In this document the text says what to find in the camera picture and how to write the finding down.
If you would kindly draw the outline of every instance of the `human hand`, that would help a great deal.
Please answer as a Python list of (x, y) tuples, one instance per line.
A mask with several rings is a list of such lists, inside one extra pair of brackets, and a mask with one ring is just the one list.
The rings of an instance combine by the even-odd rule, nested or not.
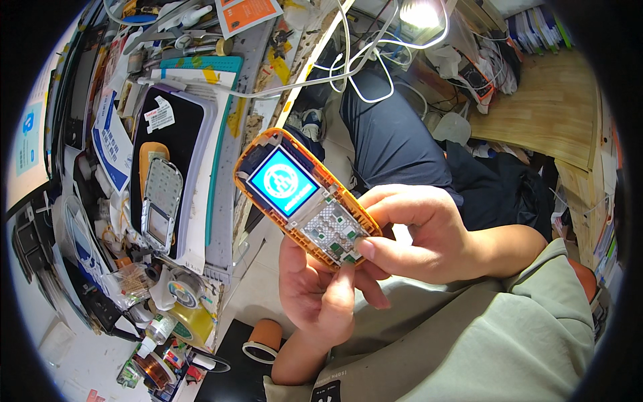
[(311, 345), (326, 350), (346, 342), (353, 332), (355, 287), (374, 307), (390, 305), (376, 280), (388, 276), (376, 267), (356, 271), (352, 264), (333, 274), (288, 236), (279, 250), (279, 298), (284, 312)]
[(477, 278), (478, 253), (474, 237), (464, 227), (458, 208), (443, 189), (432, 186), (383, 185), (359, 198), (380, 227), (408, 225), (411, 246), (386, 237), (366, 237), (356, 248), (367, 261), (365, 269), (381, 268), (432, 284)]

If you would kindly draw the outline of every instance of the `blue screen display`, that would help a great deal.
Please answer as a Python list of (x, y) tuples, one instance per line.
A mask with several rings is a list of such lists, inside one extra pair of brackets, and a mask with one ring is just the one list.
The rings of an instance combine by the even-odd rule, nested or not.
[(319, 189), (281, 149), (250, 178), (250, 183), (286, 217)]

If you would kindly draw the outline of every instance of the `teal tray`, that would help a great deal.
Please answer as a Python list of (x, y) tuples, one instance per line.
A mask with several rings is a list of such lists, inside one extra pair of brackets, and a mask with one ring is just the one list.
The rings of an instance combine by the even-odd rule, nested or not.
[[(212, 69), (215, 71), (225, 71), (228, 73), (236, 73), (235, 80), (232, 83), (232, 89), (237, 87), (239, 80), (239, 73), (243, 66), (243, 57), (239, 56), (194, 56), (194, 57), (180, 57), (178, 59), (168, 59), (161, 62), (161, 69), (169, 68), (188, 68), (188, 69)], [(212, 174), (210, 174), (210, 189), (208, 191), (208, 209), (205, 217), (205, 245), (210, 245), (210, 236), (212, 232), (212, 207), (214, 198), (214, 188), (217, 185), (217, 167), (219, 166), (219, 156), (221, 155), (221, 138), (226, 131), (226, 122), (228, 120), (228, 113), (230, 112), (230, 105), (232, 104), (232, 95), (228, 96), (226, 108), (223, 111), (223, 119), (221, 120), (221, 129), (219, 130), (219, 140), (217, 141), (217, 148), (214, 151), (214, 160), (212, 161)]]

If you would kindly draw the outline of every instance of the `glue bottle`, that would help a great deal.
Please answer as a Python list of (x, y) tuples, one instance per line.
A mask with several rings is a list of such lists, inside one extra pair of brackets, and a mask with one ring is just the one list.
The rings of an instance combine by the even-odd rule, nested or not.
[(145, 328), (145, 339), (136, 354), (146, 358), (157, 345), (163, 345), (167, 341), (177, 323), (177, 319), (171, 315), (157, 314)]

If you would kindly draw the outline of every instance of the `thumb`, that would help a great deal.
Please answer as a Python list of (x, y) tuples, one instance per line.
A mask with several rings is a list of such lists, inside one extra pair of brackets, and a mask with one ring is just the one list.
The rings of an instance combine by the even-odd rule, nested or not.
[(355, 248), (384, 272), (402, 277), (413, 277), (432, 260), (426, 248), (405, 246), (386, 237), (360, 237)]
[(330, 323), (347, 318), (352, 320), (355, 307), (355, 266), (343, 264), (321, 298), (319, 321)]

